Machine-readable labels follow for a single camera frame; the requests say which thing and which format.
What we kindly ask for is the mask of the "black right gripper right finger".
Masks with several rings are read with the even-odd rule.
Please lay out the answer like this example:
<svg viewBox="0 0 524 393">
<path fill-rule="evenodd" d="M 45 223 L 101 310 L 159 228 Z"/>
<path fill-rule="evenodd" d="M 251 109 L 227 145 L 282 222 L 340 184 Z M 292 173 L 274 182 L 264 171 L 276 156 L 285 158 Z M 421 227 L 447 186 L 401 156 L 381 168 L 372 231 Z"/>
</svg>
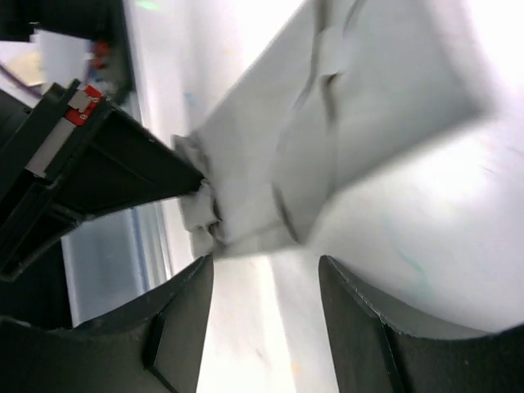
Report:
<svg viewBox="0 0 524 393">
<path fill-rule="evenodd" d="M 341 392 L 521 392 L 523 327 L 488 333 L 415 309 L 331 256 L 318 264 Z"/>
</svg>

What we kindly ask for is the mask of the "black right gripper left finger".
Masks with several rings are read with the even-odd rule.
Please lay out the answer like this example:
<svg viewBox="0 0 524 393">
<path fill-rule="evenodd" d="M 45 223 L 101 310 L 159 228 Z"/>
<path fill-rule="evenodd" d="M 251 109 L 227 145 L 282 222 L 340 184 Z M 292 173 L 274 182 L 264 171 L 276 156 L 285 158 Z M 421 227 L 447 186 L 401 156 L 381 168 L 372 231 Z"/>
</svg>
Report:
<svg viewBox="0 0 524 393">
<path fill-rule="evenodd" d="M 211 255 L 75 331 L 95 348 L 83 392 L 194 392 L 214 282 Z"/>
</svg>

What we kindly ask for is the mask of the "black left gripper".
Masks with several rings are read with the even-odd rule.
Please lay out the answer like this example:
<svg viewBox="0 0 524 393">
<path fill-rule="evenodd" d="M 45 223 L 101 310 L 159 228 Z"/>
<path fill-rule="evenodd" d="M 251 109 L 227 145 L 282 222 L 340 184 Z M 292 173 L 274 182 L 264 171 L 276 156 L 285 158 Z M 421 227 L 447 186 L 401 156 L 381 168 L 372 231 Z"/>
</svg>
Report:
<svg viewBox="0 0 524 393">
<path fill-rule="evenodd" d="M 91 85 L 53 84 L 6 108 L 1 279 L 12 282 L 80 223 L 196 192 L 203 174 Z"/>
</svg>

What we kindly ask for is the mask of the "grey underwear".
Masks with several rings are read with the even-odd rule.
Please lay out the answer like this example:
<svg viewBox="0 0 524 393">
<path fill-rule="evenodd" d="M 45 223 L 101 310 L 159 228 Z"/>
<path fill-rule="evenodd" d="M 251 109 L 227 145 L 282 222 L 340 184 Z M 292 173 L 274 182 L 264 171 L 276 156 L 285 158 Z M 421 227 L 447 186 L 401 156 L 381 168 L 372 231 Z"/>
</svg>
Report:
<svg viewBox="0 0 524 393">
<path fill-rule="evenodd" d="M 303 1 L 174 147 L 204 182 L 181 200 L 196 256 L 306 244 L 340 190 L 478 116 L 483 67 L 462 1 Z"/>
</svg>

